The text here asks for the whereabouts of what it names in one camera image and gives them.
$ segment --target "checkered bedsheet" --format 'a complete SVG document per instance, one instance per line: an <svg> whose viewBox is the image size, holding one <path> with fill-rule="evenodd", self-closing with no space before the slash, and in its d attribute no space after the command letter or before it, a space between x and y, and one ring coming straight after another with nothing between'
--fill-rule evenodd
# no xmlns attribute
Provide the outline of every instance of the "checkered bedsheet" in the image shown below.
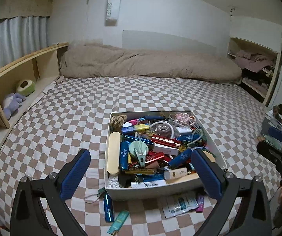
<svg viewBox="0 0 282 236"><path fill-rule="evenodd" d="M193 111L223 153L230 171L241 178L262 176L268 198L277 190L279 174L255 148L263 107L242 88L190 79L66 79L20 119L1 149L0 222L9 227L22 176L45 178L70 162L79 148L86 148L91 165L66 203L88 235L107 235L110 224L105 223L103 201L87 204L84 195L97 194L104 186L103 151L110 114L157 110ZM232 223L239 203L237 199L223 232ZM42 204L54 232L62 235L46 200ZM115 216L121 210L130 211L118 235L194 235L215 204L206 197L203 213L166 219L156 199L114 202Z"/></svg>

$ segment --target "bolt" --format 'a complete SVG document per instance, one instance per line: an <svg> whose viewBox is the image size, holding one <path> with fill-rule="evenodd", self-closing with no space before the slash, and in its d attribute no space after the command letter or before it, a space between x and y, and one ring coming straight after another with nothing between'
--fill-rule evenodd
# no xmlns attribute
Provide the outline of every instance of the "bolt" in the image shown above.
<svg viewBox="0 0 282 236"><path fill-rule="evenodd" d="M262 181L262 178L261 178L261 176L255 176L255 180L256 180L257 182L261 182L261 181Z"/></svg>
<svg viewBox="0 0 282 236"><path fill-rule="evenodd" d="M49 177L50 179L54 179L54 178L56 178L56 176L57 176L57 173L51 172L48 177Z"/></svg>
<svg viewBox="0 0 282 236"><path fill-rule="evenodd" d="M226 178L233 178L234 174L232 172L225 173Z"/></svg>
<svg viewBox="0 0 282 236"><path fill-rule="evenodd" d="M21 179L20 179L20 181L22 182L22 183L25 183L26 181L27 181L27 177L22 177Z"/></svg>

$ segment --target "gray curtain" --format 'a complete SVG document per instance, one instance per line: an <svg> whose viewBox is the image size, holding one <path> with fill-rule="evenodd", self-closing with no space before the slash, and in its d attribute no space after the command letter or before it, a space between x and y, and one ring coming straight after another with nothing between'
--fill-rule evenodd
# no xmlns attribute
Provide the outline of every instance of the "gray curtain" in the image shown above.
<svg viewBox="0 0 282 236"><path fill-rule="evenodd" d="M0 68L46 48L48 17L15 17L0 22Z"/></svg>

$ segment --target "purple stuffed animal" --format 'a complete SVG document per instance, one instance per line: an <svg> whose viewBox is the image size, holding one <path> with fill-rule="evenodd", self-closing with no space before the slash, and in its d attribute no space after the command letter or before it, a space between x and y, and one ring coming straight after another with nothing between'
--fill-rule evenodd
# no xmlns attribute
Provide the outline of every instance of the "purple stuffed animal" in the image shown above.
<svg viewBox="0 0 282 236"><path fill-rule="evenodd" d="M7 95L3 101L3 111L7 120L10 119L11 115L19 108L19 103L25 100L25 96L19 93L11 93Z"/></svg>

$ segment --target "teal lighter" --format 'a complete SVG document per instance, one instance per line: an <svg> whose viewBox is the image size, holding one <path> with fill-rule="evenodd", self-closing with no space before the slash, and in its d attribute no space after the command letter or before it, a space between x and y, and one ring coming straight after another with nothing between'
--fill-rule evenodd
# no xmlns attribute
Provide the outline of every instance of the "teal lighter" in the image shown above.
<svg viewBox="0 0 282 236"><path fill-rule="evenodd" d="M116 233L123 226L128 216L129 216L129 211L126 211L126 210L121 211L119 215L117 216L115 222L113 222L113 224L109 228L108 233L111 235L116 235Z"/></svg>

